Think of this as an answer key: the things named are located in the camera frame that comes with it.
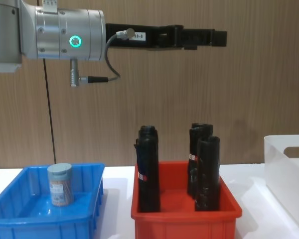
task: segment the red plastic bin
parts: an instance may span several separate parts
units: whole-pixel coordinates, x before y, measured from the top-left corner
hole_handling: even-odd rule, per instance
[[[136,239],[234,239],[242,209],[221,179],[220,210],[196,212],[187,195],[187,162],[159,163],[159,213],[139,212],[138,168],[135,167],[131,216]]]

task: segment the cable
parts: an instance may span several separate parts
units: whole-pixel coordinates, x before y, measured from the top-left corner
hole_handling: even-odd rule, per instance
[[[109,57],[108,57],[109,47],[110,47],[111,43],[117,38],[118,38],[117,34],[114,34],[113,36],[110,37],[110,39],[108,40],[108,42],[105,45],[105,61],[106,61],[106,64],[108,65],[109,69],[116,75],[116,77],[109,78],[109,81],[114,81],[114,80],[117,80],[121,77],[121,75],[111,65],[111,63],[109,61]]]
[[[109,69],[116,75],[116,77],[109,78],[108,81],[114,81],[121,77],[121,75],[113,68],[113,66],[111,65],[111,63],[109,61],[108,50],[109,50],[111,43],[117,38],[122,39],[122,40],[127,40],[127,39],[133,37],[134,34],[135,34],[135,31],[131,28],[124,30],[124,31],[118,31],[113,36],[111,36],[110,39],[108,40],[108,42],[106,43],[106,45],[105,45],[105,61],[106,61],[106,64],[108,65]]]

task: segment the jar lid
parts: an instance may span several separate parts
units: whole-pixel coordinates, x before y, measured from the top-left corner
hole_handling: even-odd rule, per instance
[[[48,167],[48,178],[50,181],[70,180],[72,176],[72,165],[69,163],[57,163]]]

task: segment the blue plastic bin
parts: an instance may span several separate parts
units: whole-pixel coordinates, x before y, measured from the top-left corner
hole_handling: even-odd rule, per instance
[[[104,164],[73,164],[74,203],[51,203],[48,166],[23,169],[0,194],[0,239],[93,239]]]

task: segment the connector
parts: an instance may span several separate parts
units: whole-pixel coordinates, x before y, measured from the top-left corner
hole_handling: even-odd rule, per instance
[[[118,39],[127,40],[132,37],[134,37],[135,31],[131,28],[124,30],[124,31],[118,31],[116,32],[116,36]]]

